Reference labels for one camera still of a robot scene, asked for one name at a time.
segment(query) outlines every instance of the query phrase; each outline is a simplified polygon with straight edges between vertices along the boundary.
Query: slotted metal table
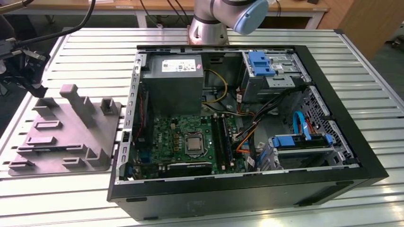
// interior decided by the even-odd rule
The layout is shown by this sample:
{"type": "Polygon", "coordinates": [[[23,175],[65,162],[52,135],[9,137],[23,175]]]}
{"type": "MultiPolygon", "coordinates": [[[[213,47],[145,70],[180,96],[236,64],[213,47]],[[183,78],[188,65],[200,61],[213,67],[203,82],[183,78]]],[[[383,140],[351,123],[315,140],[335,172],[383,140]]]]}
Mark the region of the slotted metal table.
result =
{"type": "MultiPolygon", "coordinates": [[[[332,30],[228,31],[231,44],[307,45],[389,177],[320,206],[197,218],[136,222],[107,202],[111,171],[48,177],[11,177],[8,162],[25,139],[36,112],[28,94],[0,139],[0,226],[356,226],[404,224],[404,103],[347,39],[332,30]]],[[[185,29],[87,28],[59,39],[44,73],[47,96],[75,83],[93,102],[124,105],[136,45],[187,44],[185,29]]],[[[116,140],[121,131],[117,129],[116,140]]]]}

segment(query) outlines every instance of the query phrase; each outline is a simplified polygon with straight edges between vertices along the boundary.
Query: floor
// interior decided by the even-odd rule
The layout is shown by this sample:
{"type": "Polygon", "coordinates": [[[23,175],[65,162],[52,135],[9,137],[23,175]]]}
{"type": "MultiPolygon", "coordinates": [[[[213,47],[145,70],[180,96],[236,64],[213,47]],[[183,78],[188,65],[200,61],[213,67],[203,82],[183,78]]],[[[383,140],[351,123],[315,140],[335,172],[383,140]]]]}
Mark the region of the floor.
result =
{"type": "MultiPolygon", "coordinates": [[[[76,26],[83,16],[55,16],[56,22],[49,25],[44,16],[29,16],[36,33],[39,35],[48,35],[59,32],[64,27],[76,26]]],[[[153,18],[164,21],[165,27],[185,27],[184,22],[179,20],[176,16],[168,18],[153,18]]],[[[133,16],[92,16],[87,23],[87,27],[137,27],[137,22],[133,16]]],[[[49,52],[56,40],[49,40],[37,43],[31,46],[32,50],[40,50],[49,52]]],[[[404,99],[404,79],[401,78],[404,72],[404,52],[391,48],[389,44],[385,44],[383,49],[371,61],[379,73],[397,92],[399,96],[404,99]]],[[[11,91],[7,97],[0,97],[0,136],[8,126],[9,120],[12,119],[13,113],[19,107],[19,104],[24,98],[25,91],[15,85],[8,85],[11,91]]]]}

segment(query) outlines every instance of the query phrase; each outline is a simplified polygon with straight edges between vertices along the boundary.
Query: yellow wire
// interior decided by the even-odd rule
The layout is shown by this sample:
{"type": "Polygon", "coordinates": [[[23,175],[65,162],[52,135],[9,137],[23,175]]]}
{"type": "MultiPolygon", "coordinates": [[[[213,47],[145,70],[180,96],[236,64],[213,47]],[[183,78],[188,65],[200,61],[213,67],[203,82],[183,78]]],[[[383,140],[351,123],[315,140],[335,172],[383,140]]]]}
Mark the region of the yellow wire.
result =
{"type": "Polygon", "coordinates": [[[252,135],[252,133],[256,131],[256,129],[257,129],[257,127],[255,127],[255,129],[248,133],[247,137],[244,138],[244,140],[241,141],[241,143],[240,143],[240,145],[239,145],[239,147],[236,149],[236,152],[240,151],[240,148],[241,148],[243,144],[245,143],[247,139],[249,138],[249,136],[252,135]]]}
{"type": "Polygon", "coordinates": [[[224,84],[225,84],[225,92],[223,93],[223,96],[221,96],[219,99],[215,99],[215,100],[212,100],[212,101],[203,102],[203,104],[216,103],[216,102],[219,102],[219,101],[227,96],[227,82],[225,82],[225,79],[224,79],[224,78],[219,75],[219,73],[215,72],[213,70],[205,69],[205,71],[212,72],[212,73],[221,79],[221,81],[223,81],[224,84]]]}

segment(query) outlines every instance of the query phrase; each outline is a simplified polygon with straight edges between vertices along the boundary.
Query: cpu socket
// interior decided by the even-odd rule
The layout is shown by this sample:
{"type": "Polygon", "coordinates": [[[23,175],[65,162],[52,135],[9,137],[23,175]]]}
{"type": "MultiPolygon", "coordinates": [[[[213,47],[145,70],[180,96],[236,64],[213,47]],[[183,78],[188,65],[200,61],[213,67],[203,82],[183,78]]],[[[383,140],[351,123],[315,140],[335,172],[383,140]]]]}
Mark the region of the cpu socket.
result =
{"type": "Polygon", "coordinates": [[[185,134],[185,154],[199,156],[204,153],[203,134],[185,134]]]}

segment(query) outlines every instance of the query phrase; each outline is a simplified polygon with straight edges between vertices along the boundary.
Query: ram slot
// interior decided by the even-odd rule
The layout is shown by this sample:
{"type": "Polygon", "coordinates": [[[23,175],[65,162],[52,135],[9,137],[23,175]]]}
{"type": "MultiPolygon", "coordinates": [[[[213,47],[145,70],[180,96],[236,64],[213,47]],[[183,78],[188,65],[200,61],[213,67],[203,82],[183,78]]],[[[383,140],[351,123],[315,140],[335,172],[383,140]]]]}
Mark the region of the ram slot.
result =
{"type": "Polygon", "coordinates": [[[212,125],[212,139],[215,145],[215,153],[216,153],[216,164],[217,168],[225,170],[225,146],[223,143],[223,136],[221,136],[221,127],[220,127],[221,120],[219,116],[215,115],[211,117],[211,125],[212,125]]]}
{"type": "Polygon", "coordinates": [[[225,117],[221,116],[221,125],[223,125],[223,131],[224,131],[224,146],[225,146],[225,163],[228,166],[235,166],[235,162],[233,162],[233,154],[232,154],[232,144],[231,144],[231,140],[229,140],[229,134],[228,134],[228,130],[227,130],[227,123],[225,123],[225,117]]]}

